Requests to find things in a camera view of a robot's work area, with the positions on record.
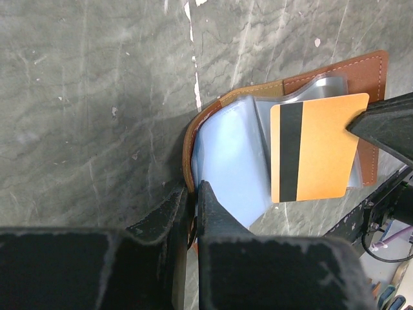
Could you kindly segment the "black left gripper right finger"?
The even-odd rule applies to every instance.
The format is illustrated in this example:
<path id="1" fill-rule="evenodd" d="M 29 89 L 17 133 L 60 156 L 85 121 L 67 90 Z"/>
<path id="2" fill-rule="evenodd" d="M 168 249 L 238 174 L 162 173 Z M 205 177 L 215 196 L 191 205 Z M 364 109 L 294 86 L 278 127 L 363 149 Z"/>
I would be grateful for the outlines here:
<path id="1" fill-rule="evenodd" d="M 375 309 L 353 248 L 327 237 L 256 236 L 198 191 L 201 309 Z"/>

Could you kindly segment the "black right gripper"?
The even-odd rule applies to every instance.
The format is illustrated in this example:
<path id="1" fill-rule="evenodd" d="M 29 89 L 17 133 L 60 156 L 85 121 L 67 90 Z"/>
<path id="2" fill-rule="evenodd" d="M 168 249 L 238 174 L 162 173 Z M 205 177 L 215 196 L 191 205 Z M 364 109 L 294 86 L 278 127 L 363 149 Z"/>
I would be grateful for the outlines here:
<path id="1" fill-rule="evenodd" d="M 325 235 L 356 247 L 361 237 L 383 231 L 387 220 L 412 225 L 412 93 L 377 101 L 346 127 L 353 135 L 391 154 L 409 167 L 396 171 Z"/>

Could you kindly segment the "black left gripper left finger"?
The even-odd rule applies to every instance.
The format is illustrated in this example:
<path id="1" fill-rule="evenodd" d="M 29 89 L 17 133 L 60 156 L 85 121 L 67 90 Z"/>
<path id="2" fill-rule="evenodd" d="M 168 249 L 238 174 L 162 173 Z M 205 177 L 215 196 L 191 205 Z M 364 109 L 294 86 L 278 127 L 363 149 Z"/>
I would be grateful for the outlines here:
<path id="1" fill-rule="evenodd" d="M 188 191 L 126 229 L 2 227 L 2 309 L 182 309 Z"/>

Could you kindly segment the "gold credit card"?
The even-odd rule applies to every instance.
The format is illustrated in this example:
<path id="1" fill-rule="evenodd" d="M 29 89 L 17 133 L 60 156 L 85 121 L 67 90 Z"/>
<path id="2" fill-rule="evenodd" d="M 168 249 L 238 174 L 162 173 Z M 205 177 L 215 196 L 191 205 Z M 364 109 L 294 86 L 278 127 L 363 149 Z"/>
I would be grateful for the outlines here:
<path id="1" fill-rule="evenodd" d="M 367 108 L 367 93 L 275 105 L 270 109 L 274 203 L 344 196 L 358 137 L 347 125 Z"/>

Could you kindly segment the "brown leather card holder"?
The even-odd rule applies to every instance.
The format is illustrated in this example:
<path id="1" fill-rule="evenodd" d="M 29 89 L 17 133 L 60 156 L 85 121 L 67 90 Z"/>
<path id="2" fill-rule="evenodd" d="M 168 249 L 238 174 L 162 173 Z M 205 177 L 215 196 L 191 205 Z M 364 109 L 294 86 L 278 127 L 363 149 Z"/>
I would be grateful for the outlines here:
<path id="1" fill-rule="evenodd" d="M 189 193 L 201 181 L 212 186 L 218 202 L 249 228 L 271 206 L 265 144 L 250 96 L 291 96 L 318 76 L 344 75 L 351 94 L 365 91 L 372 102 L 385 96 L 388 53 L 378 50 L 352 59 L 263 84 L 231 90 L 201 111 L 189 124 L 183 142 L 183 175 Z"/>

